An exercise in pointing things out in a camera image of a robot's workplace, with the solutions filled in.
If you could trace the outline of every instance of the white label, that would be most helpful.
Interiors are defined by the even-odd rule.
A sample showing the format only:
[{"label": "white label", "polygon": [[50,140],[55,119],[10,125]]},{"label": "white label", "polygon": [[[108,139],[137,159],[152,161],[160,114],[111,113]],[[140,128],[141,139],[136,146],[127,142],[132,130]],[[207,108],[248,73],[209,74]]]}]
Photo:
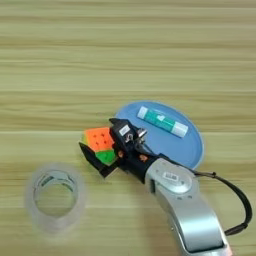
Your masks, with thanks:
[{"label": "white label", "polygon": [[175,182],[179,181],[179,176],[176,174],[173,174],[171,172],[164,172],[163,178],[165,178],[167,180],[175,181]]},{"label": "white label", "polygon": [[128,125],[124,126],[120,131],[119,133],[124,136],[127,132],[129,132],[131,129]]},{"label": "white label", "polygon": [[157,119],[158,119],[159,121],[163,122],[164,119],[165,119],[165,116],[157,116]]}]

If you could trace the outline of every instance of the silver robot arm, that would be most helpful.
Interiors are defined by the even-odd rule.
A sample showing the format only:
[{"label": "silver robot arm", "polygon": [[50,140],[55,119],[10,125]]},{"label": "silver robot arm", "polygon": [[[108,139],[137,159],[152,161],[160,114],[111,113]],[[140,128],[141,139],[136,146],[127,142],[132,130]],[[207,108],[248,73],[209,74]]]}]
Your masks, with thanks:
[{"label": "silver robot arm", "polygon": [[233,255],[192,172],[159,158],[149,167],[145,183],[166,211],[182,256]]}]

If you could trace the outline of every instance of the rubik's cube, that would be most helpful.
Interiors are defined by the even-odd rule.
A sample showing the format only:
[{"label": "rubik's cube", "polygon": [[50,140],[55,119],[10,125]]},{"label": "rubik's cube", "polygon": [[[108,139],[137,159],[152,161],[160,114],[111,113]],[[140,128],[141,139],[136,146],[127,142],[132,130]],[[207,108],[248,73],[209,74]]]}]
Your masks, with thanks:
[{"label": "rubik's cube", "polygon": [[112,148],[114,141],[109,134],[109,127],[85,130],[83,143],[90,147],[104,164],[110,165],[116,159]]}]

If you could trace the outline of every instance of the green cube face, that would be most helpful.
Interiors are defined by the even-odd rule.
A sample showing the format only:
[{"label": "green cube face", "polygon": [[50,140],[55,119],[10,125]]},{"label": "green cube face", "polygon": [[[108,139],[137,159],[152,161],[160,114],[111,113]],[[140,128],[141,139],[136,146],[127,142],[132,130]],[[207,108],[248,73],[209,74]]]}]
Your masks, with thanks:
[{"label": "green cube face", "polygon": [[97,158],[104,164],[110,165],[116,159],[114,150],[106,150],[95,153]]}]

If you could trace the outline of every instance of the orange cube face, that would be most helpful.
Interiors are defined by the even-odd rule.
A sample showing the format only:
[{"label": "orange cube face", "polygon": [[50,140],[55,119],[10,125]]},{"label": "orange cube face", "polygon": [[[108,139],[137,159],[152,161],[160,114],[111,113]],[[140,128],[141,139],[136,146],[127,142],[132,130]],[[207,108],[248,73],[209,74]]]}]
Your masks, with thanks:
[{"label": "orange cube face", "polygon": [[84,137],[94,152],[113,149],[114,141],[109,134],[109,127],[85,130]]}]

